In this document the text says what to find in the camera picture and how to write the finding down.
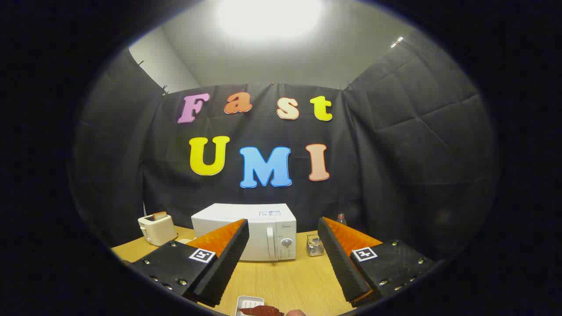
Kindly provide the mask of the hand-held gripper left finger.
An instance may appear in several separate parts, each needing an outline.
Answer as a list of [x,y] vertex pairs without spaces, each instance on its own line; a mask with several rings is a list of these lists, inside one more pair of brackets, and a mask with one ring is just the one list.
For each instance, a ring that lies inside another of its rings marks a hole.
[[220,303],[249,240],[249,222],[237,220],[186,244],[169,241],[131,268],[153,284],[211,307]]

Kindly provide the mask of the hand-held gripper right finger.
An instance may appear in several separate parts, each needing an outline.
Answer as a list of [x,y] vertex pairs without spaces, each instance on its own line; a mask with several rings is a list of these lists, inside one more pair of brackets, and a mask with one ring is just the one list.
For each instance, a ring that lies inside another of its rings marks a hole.
[[343,296],[353,307],[406,290],[435,264],[405,242],[379,241],[326,217],[319,218],[317,232]]

